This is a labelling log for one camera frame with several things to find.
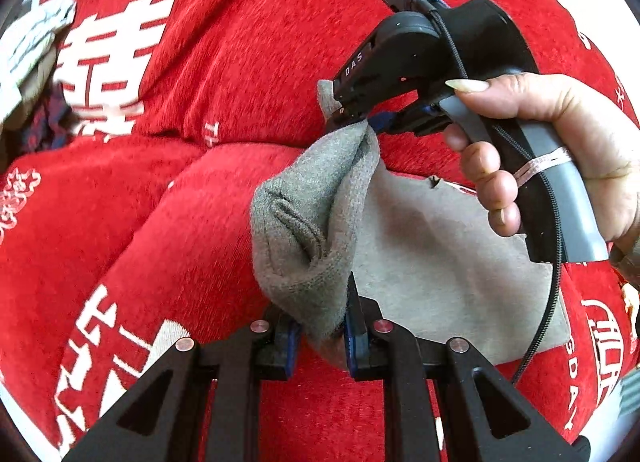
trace red fabric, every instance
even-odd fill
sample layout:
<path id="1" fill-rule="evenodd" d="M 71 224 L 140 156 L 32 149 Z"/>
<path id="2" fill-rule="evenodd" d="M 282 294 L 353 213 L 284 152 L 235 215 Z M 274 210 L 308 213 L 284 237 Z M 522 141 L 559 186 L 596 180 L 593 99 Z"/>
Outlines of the red fabric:
<path id="1" fill-rule="evenodd" d="M 495 1 L 543 72 L 618 101 L 614 73 L 555 0 Z M 78 0 L 56 74 L 94 140 L 17 161 L 25 178 L 10 178 L 0 220 L 0 370 L 61 452 L 178 337 L 223 338 L 260 315 L 255 187 L 322 134 L 316 81 L 387 15 L 379 0 Z M 464 183 L 440 136 L 381 146 L 391 169 Z M 572 340 L 537 356 L 520 389 L 572 440 L 607 371 L 617 380 L 636 355 L 607 264 L 568 266 L 562 291 Z M 266 385 L 262 417 L 264 461 L 382 458 L 380 385 L 307 348 L 289 384 Z"/>

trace rubber band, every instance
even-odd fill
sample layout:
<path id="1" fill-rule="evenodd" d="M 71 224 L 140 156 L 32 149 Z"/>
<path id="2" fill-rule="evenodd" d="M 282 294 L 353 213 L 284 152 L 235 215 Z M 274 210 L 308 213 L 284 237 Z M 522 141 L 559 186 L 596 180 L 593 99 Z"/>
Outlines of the rubber band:
<path id="1" fill-rule="evenodd" d="M 539 174 L 545 169 L 564 164 L 565 162 L 571 162 L 573 156 L 568 149 L 564 146 L 556 149 L 554 152 L 547 153 L 546 155 L 540 155 L 529 162 L 527 162 L 522 168 L 520 168 L 513 176 L 518 183 L 518 187 L 522 186 L 525 182 L 530 180 L 534 175 Z"/>

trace black cable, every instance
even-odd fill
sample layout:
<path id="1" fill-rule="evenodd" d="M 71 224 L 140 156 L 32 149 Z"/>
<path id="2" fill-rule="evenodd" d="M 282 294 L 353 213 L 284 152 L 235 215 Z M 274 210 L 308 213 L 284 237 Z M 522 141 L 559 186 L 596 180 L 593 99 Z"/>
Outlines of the black cable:
<path id="1" fill-rule="evenodd" d="M 456 66 L 458 68 L 458 72 L 460 73 L 461 79 L 468 79 L 468 75 L 466 74 L 465 65 L 462 63 L 462 58 L 460 57 L 460 53 L 456 48 L 456 44 L 447 29 L 447 25 L 444 23 L 440 13 L 437 11 L 433 5 L 430 4 L 427 0 L 413 0 L 416 10 L 421 12 L 425 16 L 429 16 L 435 25 L 438 27 L 442 37 L 445 39 L 447 46 L 451 51 L 451 56 L 456 62 Z M 508 142 L 513 148 L 521 155 L 523 158 L 529 162 L 533 159 L 531 154 L 525 150 L 517 140 L 515 140 L 511 135 L 498 124 L 494 125 L 494 130 L 500 135 L 506 142 Z M 544 172 L 540 172 L 540 179 L 545 185 L 546 192 L 549 195 L 549 200 L 551 201 L 551 209 L 554 213 L 554 230 L 556 232 L 555 242 L 556 242 L 556 257 L 553 263 L 553 271 L 551 275 L 551 288 L 549 289 L 549 297 L 546 301 L 545 312 L 542 315 L 542 320 L 540 320 L 540 324 L 538 325 L 538 329 L 536 330 L 535 335 L 531 343 L 529 344 L 529 348 L 525 352 L 522 360 L 520 361 L 520 365 L 518 369 L 514 373 L 511 378 L 511 384 L 516 385 L 517 382 L 522 377 L 524 371 L 530 365 L 531 360 L 536 355 L 538 348 L 540 348 L 540 343 L 544 339 L 546 332 L 551 325 L 551 319 L 554 315 L 554 311 L 556 310 L 556 306 L 558 305 L 558 299 L 560 296 L 560 274 L 562 270 L 562 256 L 564 253 L 563 244 L 562 244 L 562 233 L 560 227 L 560 211 L 558 210 L 558 201 L 556 200 L 556 195 L 553 192 L 551 187 L 551 183 L 548 178 L 544 174 Z"/>
<path id="2" fill-rule="evenodd" d="M 456 47 L 456 44 L 449 33 L 449 29 L 447 25 L 444 23 L 442 16 L 438 12 L 438 10 L 430 4 L 428 0 L 413 0 L 416 10 L 421 12 L 425 16 L 428 16 L 433 20 L 433 23 L 438 27 L 441 36 L 445 39 L 447 46 L 451 52 L 451 57 L 456 62 L 456 67 L 458 68 L 458 73 L 460 74 L 460 79 L 469 79 L 469 76 L 466 74 L 466 69 L 464 63 L 462 63 L 462 58 L 460 57 L 460 52 Z"/>
<path id="3" fill-rule="evenodd" d="M 494 130 L 500 135 L 504 140 L 506 140 L 513 148 L 526 159 L 526 161 L 530 161 L 532 156 L 527 150 L 525 150 L 520 144 L 511 137 L 508 132 L 499 125 L 494 126 Z M 522 360 L 520 361 L 520 365 L 518 369 L 514 373 L 511 378 L 511 384 L 516 385 L 517 382 L 522 377 L 524 371 L 527 369 L 533 356 L 536 355 L 538 348 L 540 348 L 540 343 L 544 339 L 546 335 L 546 331 L 551 325 L 551 318 L 554 315 L 554 311 L 556 306 L 558 305 L 558 299 L 560 297 L 560 273 L 562 269 L 562 254 L 564 252 L 562 245 L 562 233 L 560 227 L 560 211 L 558 210 L 558 201 L 556 200 L 556 195 L 551 188 L 551 183 L 549 179 L 546 177 L 544 172 L 540 172 L 540 179 L 545 185 L 546 192 L 549 194 L 549 200 L 551 201 L 551 209 L 554 213 L 554 230 L 556 232 L 555 242 L 556 242 L 556 257 L 553 262 L 553 273 L 551 275 L 551 288 L 549 290 L 549 298 L 546 301 L 545 312 L 542 315 L 542 320 L 538 325 L 538 329 L 536 330 L 536 334 L 533 336 L 533 340 L 529 344 L 529 348 L 525 352 Z"/>
<path id="4" fill-rule="evenodd" d="M 449 47 L 451 51 L 451 55 L 454 61 L 456 62 L 456 66 L 458 67 L 458 72 L 460 72 L 460 79 L 469 79 L 469 76 L 466 74 L 465 65 L 462 63 L 462 58 L 460 57 L 460 53 L 456 48 L 456 44 L 453 43 L 453 38 L 451 37 L 451 34 L 449 33 L 449 30 L 447 29 L 447 26 L 445 25 L 444 20 L 442 19 L 442 16 L 437 10 L 434 9 L 430 12 L 430 17 L 438 26 L 445 41 L 447 42 L 447 46 Z"/>

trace white cloth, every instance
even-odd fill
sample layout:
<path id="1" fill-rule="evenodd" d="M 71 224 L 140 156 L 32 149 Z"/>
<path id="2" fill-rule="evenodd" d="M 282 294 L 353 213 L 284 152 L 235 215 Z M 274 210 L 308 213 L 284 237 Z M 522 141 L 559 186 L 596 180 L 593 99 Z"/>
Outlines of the white cloth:
<path id="1" fill-rule="evenodd" d="M 0 38 L 0 123 L 22 101 L 19 86 L 56 34 L 76 15 L 75 0 L 49 0 L 13 22 Z"/>

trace black plastic mount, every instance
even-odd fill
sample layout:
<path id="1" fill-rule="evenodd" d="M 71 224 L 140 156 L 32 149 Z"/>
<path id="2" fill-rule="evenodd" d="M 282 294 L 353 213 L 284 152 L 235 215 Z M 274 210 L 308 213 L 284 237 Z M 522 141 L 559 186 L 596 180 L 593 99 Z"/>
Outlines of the black plastic mount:
<path id="1" fill-rule="evenodd" d="M 459 76 L 439 29 L 421 12 L 403 10 L 404 0 L 383 0 L 394 14 L 382 20 L 334 78 L 329 131 L 361 121 L 379 103 L 412 92 L 418 100 L 398 112 L 388 134 L 437 133 L 451 121 L 438 103 L 453 94 L 444 81 Z M 469 0 L 455 8 L 435 5 L 468 76 L 488 79 L 538 72 L 527 42 L 509 15 L 491 0 Z"/>
<path id="2" fill-rule="evenodd" d="M 586 462 L 473 345 L 416 338 L 348 286 L 344 327 L 357 381 L 382 380 L 386 462 L 439 462 L 427 380 L 434 382 L 452 462 Z M 263 320 L 199 346 L 180 339 L 87 432 L 63 462 L 257 462 L 260 382 L 292 373 L 299 325 L 270 306 Z M 211 422 L 203 419 L 217 380 Z"/>

